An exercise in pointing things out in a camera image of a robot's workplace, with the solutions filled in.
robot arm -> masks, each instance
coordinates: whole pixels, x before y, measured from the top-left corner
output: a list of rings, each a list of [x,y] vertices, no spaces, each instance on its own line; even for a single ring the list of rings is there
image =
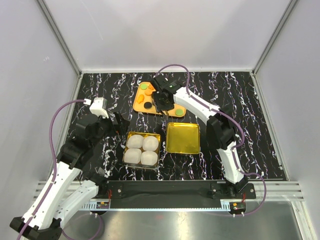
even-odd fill
[[[118,112],[114,113],[116,122],[109,118],[106,103],[102,97],[95,98],[90,106],[91,114],[81,116],[76,123],[73,134],[60,149],[55,181],[37,213],[33,215],[52,183],[53,172],[30,209],[22,217],[15,217],[11,221],[10,227],[20,232],[32,218],[23,233],[27,239],[58,240],[66,223],[81,206],[105,190],[106,179],[94,173],[61,202],[68,186],[93,156],[96,145],[106,136],[123,135],[128,130],[130,122]]]
[[[155,88],[153,92],[153,103],[157,112],[169,111],[178,104],[206,124],[206,139],[209,146],[215,148],[220,155],[225,169],[225,179],[232,186],[232,191],[239,193],[248,183],[248,179],[239,171],[234,161],[231,148],[236,145],[235,126],[224,116],[212,110],[230,114],[229,109],[220,109],[218,106],[206,102],[192,92],[187,93],[187,88],[177,81],[170,82],[162,74],[155,76],[151,84]],[[235,152],[237,165],[241,164],[237,152]]]

black round object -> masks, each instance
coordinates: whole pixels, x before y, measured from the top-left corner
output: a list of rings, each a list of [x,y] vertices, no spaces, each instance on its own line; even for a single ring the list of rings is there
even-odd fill
[[[150,108],[152,108],[152,103],[147,101],[147,102],[144,103],[143,106],[144,106],[145,109],[150,109]]]

floor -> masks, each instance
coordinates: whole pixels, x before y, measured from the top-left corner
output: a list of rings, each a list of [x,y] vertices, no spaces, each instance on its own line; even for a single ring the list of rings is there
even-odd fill
[[[244,218],[213,214],[223,213],[110,211],[102,215],[102,233],[95,239],[302,240],[289,202],[265,202],[258,212]],[[95,234],[98,226],[97,219],[80,211],[64,230],[73,239],[87,240]]]
[[[88,171],[104,169],[109,180],[219,180],[224,169],[218,153],[209,149],[206,142],[206,125],[192,113],[183,118],[144,114],[133,110],[139,83],[149,82],[154,73],[86,73],[83,75],[78,99],[107,99],[109,112],[120,111],[130,120],[129,131],[157,133],[161,135],[159,167],[156,170],[134,169],[123,166],[123,151],[126,137],[107,137],[97,147],[92,161],[86,166]],[[165,74],[170,79],[186,81],[186,73]],[[285,180],[285,174],[271,141],[256,88],[249,72],[192,72],[190,88],[206,101],[220,107],[232,106],[232,116],[242,126],[245,144],[238,148],[238,155],[246,172],[262,174],[268,180]],[[73,131],[79,117],[90,113],[89,108],[76,104],[68,136]],[[166,153],[166,129],[169,122],[198,123],[200,126],[200,154],[183,155]]]

reflective metal surface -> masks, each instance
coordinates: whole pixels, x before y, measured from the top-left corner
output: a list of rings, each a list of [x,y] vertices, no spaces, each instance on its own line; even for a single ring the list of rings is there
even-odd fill
[[[76,240],[87,240],[99,221],[78,212],[65,232]],[[216,216],[209,212],[107,212],[105,228],[97,240],[302,240],[289,202],[266,202],[245,217]]]

white wall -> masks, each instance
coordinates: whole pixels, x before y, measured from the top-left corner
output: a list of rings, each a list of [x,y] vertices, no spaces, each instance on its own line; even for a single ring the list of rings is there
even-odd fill
[[[16,239],[10,221],[48,176],[50,121],[76,79],[36,1],[0,0],[0,239]]]
[[[82,70],[254,68],[289,0],[45,0]]]
[[[257,80],[292,180],[299,181],[320,237],[320,1],[301,0]]]

